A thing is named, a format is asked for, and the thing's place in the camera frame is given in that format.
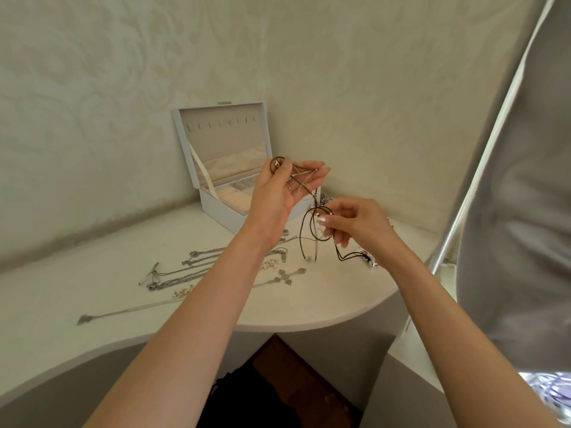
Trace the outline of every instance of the jewelry box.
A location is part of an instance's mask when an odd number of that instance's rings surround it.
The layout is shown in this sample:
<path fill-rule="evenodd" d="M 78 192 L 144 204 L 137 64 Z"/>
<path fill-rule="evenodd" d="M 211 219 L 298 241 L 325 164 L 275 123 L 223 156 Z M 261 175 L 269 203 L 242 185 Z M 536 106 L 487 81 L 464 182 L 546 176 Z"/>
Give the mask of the jewelry box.
<path fill-rule="evenodd" d="M 272 157 L 266 107 L 263 103 L 219 104 L 175 109 L 172 115 L 202 209 L 237 233 L 250 211 L 261 167 Z M 289 219 L 312 206 L 308 195 L 292 209 Z"/>

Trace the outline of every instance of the desk surface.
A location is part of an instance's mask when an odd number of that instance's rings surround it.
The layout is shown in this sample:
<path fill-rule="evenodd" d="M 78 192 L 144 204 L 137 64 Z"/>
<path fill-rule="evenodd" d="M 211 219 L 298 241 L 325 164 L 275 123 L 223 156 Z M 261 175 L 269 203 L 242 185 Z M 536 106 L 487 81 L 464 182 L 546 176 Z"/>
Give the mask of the desk surface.
<path fill-rule="evenodd" d="M 428 257 L 435 235 L 393 224 L 417 255 Z M 288 223 L 290 237 L 299 233 L 299 225 L 300 218 Z M 0 405 L 93 357 L 145 342 L 178 302 L 76 323 L 83 314 L 171 299 L 174 290 L 191 283 L 149 292 L 138 281 L 157 261 L 160 271 L 179 269 L 190 251 L 219 248 L 231 238 L 195 204 L 1 275 Z M 253 288 L 235 330 L 322 328 L 366 312 L 397 290 L 380 267 L 371 269 L 362 259 L 340 262 L 332 242 L 319 244 L 318 262 L 303 260 L 297 240 L 282 246 L 288 249 L 286 263 L 261 271 L 256 282 L 274 278 L 278 269 L 307 272 L 292 277 L 291 286 Z"/>

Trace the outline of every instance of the wooden floor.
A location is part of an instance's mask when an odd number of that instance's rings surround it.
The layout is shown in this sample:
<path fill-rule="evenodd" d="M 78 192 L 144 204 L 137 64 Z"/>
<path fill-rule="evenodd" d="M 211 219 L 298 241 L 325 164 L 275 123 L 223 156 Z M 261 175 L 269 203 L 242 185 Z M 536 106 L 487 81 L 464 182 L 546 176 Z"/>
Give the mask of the wooden floor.
<path fill-rule="evenodd" d="M 277 335 L 248 362 L 276 389 L 282 402 L 296 410 L 304 428 L 359 426 L 361 411 Z"/>

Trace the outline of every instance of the patterned wallpaper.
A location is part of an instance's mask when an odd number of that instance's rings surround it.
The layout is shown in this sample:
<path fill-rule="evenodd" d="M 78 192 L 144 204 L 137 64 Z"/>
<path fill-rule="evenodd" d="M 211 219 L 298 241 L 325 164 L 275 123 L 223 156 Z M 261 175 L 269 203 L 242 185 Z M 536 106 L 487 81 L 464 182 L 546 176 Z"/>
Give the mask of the patterned wallpaper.
<path fill-rule="evenodd" d="M 196 199 L 170 109 L 221 100 L 439 230 L 532 4 L 2 0 L 0 260 Z"/>

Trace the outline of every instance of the jewelry box lid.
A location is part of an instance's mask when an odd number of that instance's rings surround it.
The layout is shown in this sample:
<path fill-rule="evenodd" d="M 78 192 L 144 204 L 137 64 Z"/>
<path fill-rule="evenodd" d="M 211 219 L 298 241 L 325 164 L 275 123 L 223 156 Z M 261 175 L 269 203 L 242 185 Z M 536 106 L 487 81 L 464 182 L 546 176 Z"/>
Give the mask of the jewelry box lid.
<path fill-rule="evenodd" d="M 172 114 L 196 189 L 207 185 L 207 177 L 220 186 L 257 174 L 272 156 L 263 103 L 182 108 Z"/>

